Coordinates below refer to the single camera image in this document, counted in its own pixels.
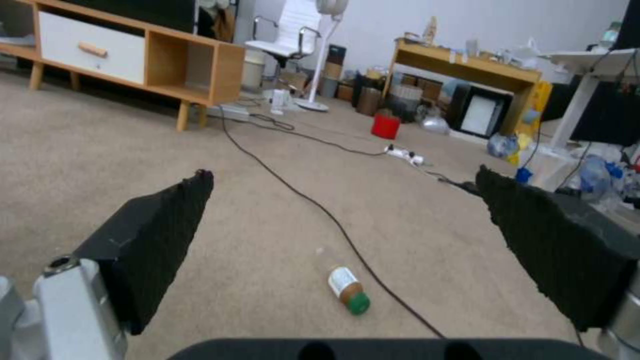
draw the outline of red container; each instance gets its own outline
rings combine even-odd
[[[382,114],[376,114],[373,118],[373,126],[371,133],[380,138],[393,140],[398,134],[400,128],[400,119],[397,117],[384,116]]]

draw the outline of carpet floor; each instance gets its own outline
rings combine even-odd
[[[330,114],[289,113],[297,131],[363,151],[388,143],[371,118],[325,99]],[[52,257],[73,251],[126,200],[198,168],[216,184],[189,254],[129,358],[161,359],[211,338],[432,338],[369,276],[320,210],[238,151],[218,119],[175,132],[161,113],[0,72],[0,274],[25,298]],[[229,123],[230,132],[291,184],[324,204],[397,294],[445,335],[575,342],[569,321],[528,278],[485,204],[391,157],[350,154]],[[402,127],[395,143],[457,181],[480,164],[512,174],[479,145]],[[348,315],[313,266],[331,247],[372,300]]]

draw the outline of open shelf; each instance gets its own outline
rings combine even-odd
[[[147,32],[146,85],[165,95],[211,102],[213,46]]]
[[[26,1],[3,1],[0,22],[4,24],[7,37],[21,38],[35,34],[33,25],[33,5]],[[0,53],[10,54],[29,60],[38,59],[35,44],[32,46],[15,45],[0,42]]]
[[[38,52],[34,46],[17,46],[0,43],[0,53],[11,54],[19,58],[29,60],[35,60],[38,58]]]

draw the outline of white bottle label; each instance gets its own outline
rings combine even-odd
[[[345,267],[337,268],[329,275],[329,286],[337,297],[340,297],[342,291],[354,282],[358,282],[358,279]]]

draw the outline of white fan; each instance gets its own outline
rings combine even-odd
[[[323,15],[331,15],[331,26],[327,34],[322,36],[322,46],[320,47],[320,53],[318,54],[318,61],[316,64],[316,72],[314,73],[314,79],[311,86],[311,94],[308,99],[296,99],[296,104],[301,108],[314,111],[329,111],[327,105],[316,102],[316,91],[318,89],[318,83],[320,82],[320,71],[324,64],[324,57],[326,55],[326,46],[329,42],[329,38],[333,35],[335,28],[338,27],[340,21],[342,21],[342,14],[347,8],[349,0],[316,0],[316,8],[319,13]]]

